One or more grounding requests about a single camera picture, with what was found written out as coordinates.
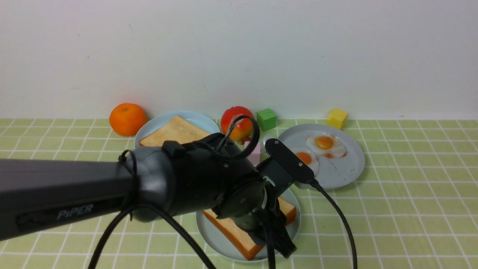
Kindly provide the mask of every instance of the egg white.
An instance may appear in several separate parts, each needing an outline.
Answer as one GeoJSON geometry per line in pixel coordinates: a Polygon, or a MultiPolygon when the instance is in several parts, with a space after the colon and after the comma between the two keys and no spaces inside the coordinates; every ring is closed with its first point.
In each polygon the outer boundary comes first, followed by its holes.
{"type": "Polygon", "coordinates": [[[305,144],[307,145],[307,147],[311,149],[318,156],[323,156],[327,152],[329,152],[329,149],[321,149],[317,147],[317,144],[315,143],[315,139],[321,136],[324,136],[324,134],[311,134],[311,135],[308,135],[307,138],[305,139],[305,144]]]}
{"type": "Polygon", "coordinates": [[[311,149],[316,155],[318,156],[325,156],[327,154],[330,154],[332,158],[341,158],[344,157],[345,154],[347,153],[347,150],[345,149],[344,144],[340,142],[336,137],[331,136],[331,135],[326,135],[326,134],[311,134],[307,136],[305,139],[305,144],[309,149],[311,149]],[[334,142],[333,146],[330,149],[321,149],[317,147],[317,144],[315,143],[315,139],[321,136],[329,136],[332,141],[334,142]]]}
{"type": "Polygon", "coordinates": [[[304,148],[304,147],[291,147],[290,150],[294,152],[294,154],[297,154],[299,152],[305,152],[308,155],[310,155],[310,158],[312,159],[312,161],[307,166],[314,172],[314,178],[315,178],[317,174],[319,173],[319,160],[317,158],[317,155],[314,152],[312,152],[310,149],[304,148]]]}

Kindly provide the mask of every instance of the yellow cube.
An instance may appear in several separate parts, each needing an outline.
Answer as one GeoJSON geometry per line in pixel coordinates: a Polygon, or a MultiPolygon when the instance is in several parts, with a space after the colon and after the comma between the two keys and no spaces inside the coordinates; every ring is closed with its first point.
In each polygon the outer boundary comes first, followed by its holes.
{"type": "Polygon", "coordinates": [[[329,115],[327,125],[342,130],[342,127],[344,127],[345,120],[347,119],[347,115],[347,112],[334,108],[329,115]]]}

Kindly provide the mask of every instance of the tangerine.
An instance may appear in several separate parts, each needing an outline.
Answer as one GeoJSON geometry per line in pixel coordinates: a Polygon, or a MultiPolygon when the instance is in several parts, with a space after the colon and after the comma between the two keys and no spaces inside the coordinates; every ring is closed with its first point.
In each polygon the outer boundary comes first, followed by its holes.
{"type": "Polygon", "coordinates": [[[122,136],[136,135],[147,121],[143,108],[131,103],[123,103],[115,107],[109,115],[111,128],[122,136]]]}

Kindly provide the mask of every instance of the toast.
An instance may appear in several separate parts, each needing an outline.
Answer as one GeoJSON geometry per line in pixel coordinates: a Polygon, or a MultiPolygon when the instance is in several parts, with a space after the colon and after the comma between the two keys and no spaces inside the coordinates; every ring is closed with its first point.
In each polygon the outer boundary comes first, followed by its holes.
{"type": "Polygon", "coordinates": [[[140,146],[163,146],[168,140],[184,144],[203,139],[208,135],[208,132],[176,115],[163,127],[141,139],[140,146]]]}
{"type": "MultiPolygon", "coordinates": [[[[296,208],[286,200],[279,197],[279,208],[282,213],[287,218],[287,224],[289,225],[295,220],[296,208]]],[[[206,218],[214,224],[214,226],[219,229],[219,231],[226,236],[226,238],[237,248],[237,250],[246,258],[247,260],[252,260],[259,253],[259,251],[264,248],[264,246],[259,246],[254,243],[251,237],[241,230],[230,218],[227,219],[216,219],[217,215],[211,210],[207,209],[203,211],[203,214],[206,218]]]]}

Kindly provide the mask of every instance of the green cube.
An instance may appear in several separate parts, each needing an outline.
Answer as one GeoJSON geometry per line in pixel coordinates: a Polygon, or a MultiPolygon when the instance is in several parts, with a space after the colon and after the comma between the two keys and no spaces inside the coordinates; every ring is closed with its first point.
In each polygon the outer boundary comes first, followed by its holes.
{"type": "Polygon", "coordinates": [[[270,108],[257,112],[257,123],[263,131],[270,130],[277,126],[277,115],[270,108]]]}

